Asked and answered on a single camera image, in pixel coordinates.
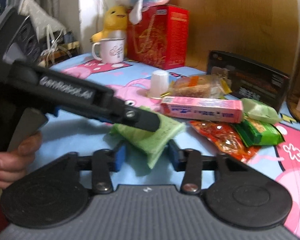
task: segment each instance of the pink box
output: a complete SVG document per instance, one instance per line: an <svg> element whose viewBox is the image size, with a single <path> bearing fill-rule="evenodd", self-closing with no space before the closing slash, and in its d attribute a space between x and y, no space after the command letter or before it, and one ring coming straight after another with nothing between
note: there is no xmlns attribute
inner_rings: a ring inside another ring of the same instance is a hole
<svg viewBox="0 0 300 240"><path fill-rule="evenodd" d="M243 119L240 100L165 97L160 109L170 117L194 120L240 123Z"/></svg>

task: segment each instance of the red box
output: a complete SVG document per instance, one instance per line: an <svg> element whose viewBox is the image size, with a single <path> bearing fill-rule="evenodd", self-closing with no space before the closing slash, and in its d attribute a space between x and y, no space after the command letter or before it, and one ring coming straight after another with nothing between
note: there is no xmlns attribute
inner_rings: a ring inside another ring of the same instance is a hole
<svg viewBox="0 0 300 240"><path fill-rule="evenodd" d="M128 23L128 58L164 70L185 65L189 11L173 5L150 7L137 25Z"/></svg>

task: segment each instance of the pink cartoon print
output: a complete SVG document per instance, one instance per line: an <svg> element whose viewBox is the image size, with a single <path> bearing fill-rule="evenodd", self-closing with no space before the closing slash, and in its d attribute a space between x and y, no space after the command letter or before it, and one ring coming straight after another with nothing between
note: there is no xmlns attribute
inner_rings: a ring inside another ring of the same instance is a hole
<svg viewBox="0 0 300 240"><path fill-rule="evenodd" d="M161 100L147 97L150 82L149 79L136 79L125 86L108 85L107 87L115 90L114 95L124 100L129 106L147 106L154 111L159 111Z"/></svg>
<svg viewBox="0 0 300 240"><path fill-rule="evenodd" d="M286 170L276 181L289 190L293 200L292 209L284 225L300 238L300 169Z"/></svg>
<svg viewBox="0 0 300 240"><path fill-rule="evenodd" d="M277 157L256 156L249 164L255 164L261 159L279 162L283 173L275 180L290 192L293 200L284 225L300 238L300 131L281 123L275 126L285 139L285 142L275 147Z"/></svg>
<svg viewBox="0 0 300 240"><path fill-rule="evenodd" d="M276 128L285 139L285 142L276 146L277 156L282 159L282 170L300 169L300 131L280 123Z"/></svg>
<svg viewBox="0 0 300 240"><path fill-rule="evenodd" d="M93 59L84 64L71 67L62 71L62 73L68 74L70 76L74 76L76 78L86 79L91 74L105 72L109 70L114 70L123 67L132 66L131 64L127 64L125 62L121 62L118 64L106 64L102 63L99 60Z"/></svg>

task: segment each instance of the red snack bag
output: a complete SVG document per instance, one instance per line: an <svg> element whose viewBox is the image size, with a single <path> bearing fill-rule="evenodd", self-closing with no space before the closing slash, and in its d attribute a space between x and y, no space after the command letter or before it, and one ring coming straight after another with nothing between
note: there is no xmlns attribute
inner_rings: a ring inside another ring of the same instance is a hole
<svg viewBox="0 0 300 240"><path fill-rule="evenodd" d="M260 150L260 146L245 147L239 134L225 122L190 121L191 126L208 138L217 148L237 160L247 163Z"/></svg>

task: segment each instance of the metal screw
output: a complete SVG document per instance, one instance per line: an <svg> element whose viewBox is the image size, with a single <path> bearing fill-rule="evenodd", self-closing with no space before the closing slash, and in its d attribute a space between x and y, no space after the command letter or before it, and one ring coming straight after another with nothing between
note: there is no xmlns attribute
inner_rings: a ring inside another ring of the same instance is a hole
<svg viewBox="0 0 300 240"><path fill-rule="evenodd" d="M128 111L127 113L126 113L126 117L128 117L128 118L132 118L132 117L134 117L136 114L135 114L135 112L134 111Z"/></svg>
<svg viewBox="0 0 300 240"><path fill-rule="evenodd" d="M105 183L105 182L99 182L97 185L96 185L96 188L97 190L99 191L107 191L110 189L110 185L108 183Z"/></svg>
<svg viewBox="0 0 300 240"><path fill-rule="evenodd" d="M196 192L199 189L198 185L192 183L185 184L182 188L186 192Z"/></svg>

